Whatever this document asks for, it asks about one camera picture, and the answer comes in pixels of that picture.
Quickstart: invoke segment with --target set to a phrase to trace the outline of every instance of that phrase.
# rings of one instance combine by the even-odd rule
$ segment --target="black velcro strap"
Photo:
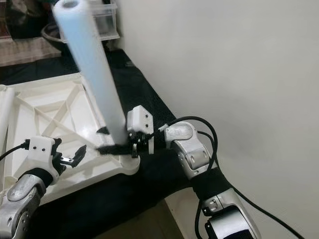
[[[230,188],[230,184],[219,168],[214,168],[208,173],[201,173],[190,180],[191,186],[201,200],[209,199]]]
[[[34,176],[37,176],[39,177],[40,179],[42,179],[42,181],[44,182],[44,185],[45,187],[47,188],[53,181],[53,177],[52,175],[44,170],[43,168],[32,168],[31,170],[29,171],[26,171],[25,173],[23,173],[21,175],[21,177],[24,175],[24,174],[31,174],[31,175],[34,175]]]

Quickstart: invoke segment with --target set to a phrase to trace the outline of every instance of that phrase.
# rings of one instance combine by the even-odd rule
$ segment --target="black cable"
[[[202,204],[202,201],[199,200],[199,201],[198,201],[198,206],[197,206],[197,211],[196,211],[196,216],[195,216],[195,234],[196,234],[197,239],[203,239],[203,238],[200,236],[199,228],[198,228],[198,225],[199,225],[199,216],[200,216],[200,212],[201,212],[201,204]]]
[[[219,162],[217,159],[217,147],[218,147],[218,139],[217,139],[217,134],[216,131],[214,129],[214,127],[205,119],[202,119],[200,117],[196,117],[196,116],[187,116],[187,117],[181,117],[178,119],[175,119],[169,123],[167,123],[168,126],[171,126],[172,124],[175,124],[177,122],[180,121],[184,121],[184,120],[197,120],[200,121],[202,123],[204,123],[211,131],[211,133],[213,134],[213,140],[211,140],[211,144],[213,147],[213,154],[212,154],[212,159],[214,159],[214,161],[216,162],[217,166],[219,167]],[[155,131],[154,133],[152,133],[151,135],[149,135],[150,137],[154,136],[155,133],[158,133],[160,130]],[[247,203],[249,203],[251,206],[253,206],[255,209],[259,210],[260,212],[264,213],[265,215],[267,215],[268,217],[270,217],[271,219],[273,219],[274,221],[276,221],[277,223],[279,223],[280,225],[282,225],[284,228],[286,228],[288,231],[290,231],[292,234],[294,234],[297,238],[299,239],[305,239],[302,235],[300,235],[297,231],[295,231],[292,227],[290,227],[289,225],[287,225],[286,223],[284,223],[282,220],[280,220],[279,218],[275,217],[274,215],[272,215],[271,213],[267,212],[266,210],[262,209],[261,207],[259,207],[258,205],[254,204],[252,201],[250,201],[245,195],[243,195],[237,188],[235,188],[227,179],[226,181],[229,183],[229,185],[234,189],[234,191],[240,196],[242,197]],[[195,231],[198,230],[198,220],[196,220],[195,218]]]
[[[0,162],[1,160],[3,160],[5,157],[7,157],[9,154],[11,154],[12,152],[16,151],[17,149],[20,149],[20,148],[25,148],[25,149],[28,149],[29,147],[29,144],[30,144],[30,140],[29,139],[26,139],[24,143],[8,150],[7,152],[5,152],[3,155],[0,156]]]
[[[0,156],[0,161],[3,160],[5,157],[7,157],[8,154],[11,154],[13,151],[16,151],[17,149],[20,149],[20,148],[22,148],[21,145],[8,150],[7,152],[5,152],[3,155]]]

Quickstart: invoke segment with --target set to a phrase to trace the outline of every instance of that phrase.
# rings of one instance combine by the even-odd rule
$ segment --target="black cloth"
[[[123,50],[109,52],[108,61],[125,114],[142,105],[153,115],[155,128],[175,119]],[[2,67],[0,82],[11,85],[77,71],[65,56]],[[176,153],[164,146],[163,139],[156,140],[156,154],[142,154],[135,175],[118,174],[39,207],[27,238],[93,238],[188,187]]]

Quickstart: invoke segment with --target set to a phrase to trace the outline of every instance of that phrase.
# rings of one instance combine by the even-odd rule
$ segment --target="white plastic rod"
[[[1,98],[0,109],[0,153],[3,151],[3,144],[6,136],[6,130],[8,128],[9,116],[13,105],[15,91],[14,88],[7,88],[5,92],[2,92],[4,96]]]
[[[125,144],[127,129],[119,96],[100,36],[86,0],[60,0],[53,14],[115,144]]]

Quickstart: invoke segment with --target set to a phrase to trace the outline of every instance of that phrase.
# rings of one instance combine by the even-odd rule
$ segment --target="floor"
[[[183,236],[163,200],[95,239],[183,239]]]

